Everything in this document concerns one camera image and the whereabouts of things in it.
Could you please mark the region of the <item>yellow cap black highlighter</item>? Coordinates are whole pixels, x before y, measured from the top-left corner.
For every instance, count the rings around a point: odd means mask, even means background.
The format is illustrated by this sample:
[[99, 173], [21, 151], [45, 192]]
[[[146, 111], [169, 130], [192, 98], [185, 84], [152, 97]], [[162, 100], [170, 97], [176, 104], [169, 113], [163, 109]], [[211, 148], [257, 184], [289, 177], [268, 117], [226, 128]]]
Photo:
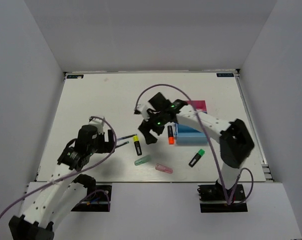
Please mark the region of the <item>yellow cap black highlighter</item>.
[[136, 153], [138, 156], [142, 155], [142, 150], [141, 150], [141, 145], [140, 145], [140, 141], [137, 135], [133, 136], [133, 143], [134, 143], [134, 147], [136, 150]]

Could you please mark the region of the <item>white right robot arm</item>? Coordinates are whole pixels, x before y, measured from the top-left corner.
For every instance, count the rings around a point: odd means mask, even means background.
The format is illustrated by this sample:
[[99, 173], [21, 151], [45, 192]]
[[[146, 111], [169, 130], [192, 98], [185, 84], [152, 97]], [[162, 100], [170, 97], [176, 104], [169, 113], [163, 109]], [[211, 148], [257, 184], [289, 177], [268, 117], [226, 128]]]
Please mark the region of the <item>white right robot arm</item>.
[[228, 121], [194, 110], [190, 102], [177, 99], [170, 102], [160, 92], [149, 103], [151, 107], [137, 104], [134, 113], [142, 115], [139, 131], [148, 145], [157, 142], [151, 133], [162, 134], [167, 123], [176, 123], [193, 128], [206, 135], [207, 141], [215, 140], [220, 145], [222, 167], [218, 169], [217, 195], [226, 200], [235, 192], [240, 170], [255, 147], [253, 139], [240, 119]]

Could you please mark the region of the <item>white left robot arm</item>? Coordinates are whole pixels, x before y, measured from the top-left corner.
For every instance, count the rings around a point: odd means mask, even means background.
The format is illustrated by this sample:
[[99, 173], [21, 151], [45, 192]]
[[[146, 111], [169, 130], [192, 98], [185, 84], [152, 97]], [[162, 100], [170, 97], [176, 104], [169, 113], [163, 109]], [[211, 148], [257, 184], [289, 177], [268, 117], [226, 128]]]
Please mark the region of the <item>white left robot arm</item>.
[[114, 130], [103, 130], [103, 124], [92, 122], [83, 125], [77, 138], [70, 140], [57, 160], [49, 181], [36, 190], [37, 198], [21, 216], [13, 216], [9, 229], [15, 240], [51, 240], [60, 222], [85, 199], [96, 195], [95, 178], [85, 171], [97, 165], [90, 164], [94, 154], [114, 152]]

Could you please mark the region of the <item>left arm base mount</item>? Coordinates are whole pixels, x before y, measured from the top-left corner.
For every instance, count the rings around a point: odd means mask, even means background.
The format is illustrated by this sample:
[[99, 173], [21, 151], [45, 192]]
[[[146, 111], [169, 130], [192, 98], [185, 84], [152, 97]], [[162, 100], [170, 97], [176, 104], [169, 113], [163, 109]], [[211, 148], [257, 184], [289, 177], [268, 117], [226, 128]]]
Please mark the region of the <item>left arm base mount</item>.
[[78, 203], [72, 212], [107, 213], [110, 212], [112, 184], [96, 184], [87, 191], [86, 198]]

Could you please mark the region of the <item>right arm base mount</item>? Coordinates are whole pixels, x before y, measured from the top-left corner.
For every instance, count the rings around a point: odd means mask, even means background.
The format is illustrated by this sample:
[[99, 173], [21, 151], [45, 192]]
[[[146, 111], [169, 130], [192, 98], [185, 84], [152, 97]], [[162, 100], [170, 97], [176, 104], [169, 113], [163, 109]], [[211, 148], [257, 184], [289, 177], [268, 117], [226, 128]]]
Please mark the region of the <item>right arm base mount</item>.
[[237, 185], [233, 200], [227, 205], [224, 193], [215, 184], [198, 185], [201, 213], [245, 213], [248, 212], [246, 202], [242, 202], [246, 195], [242, 184]]

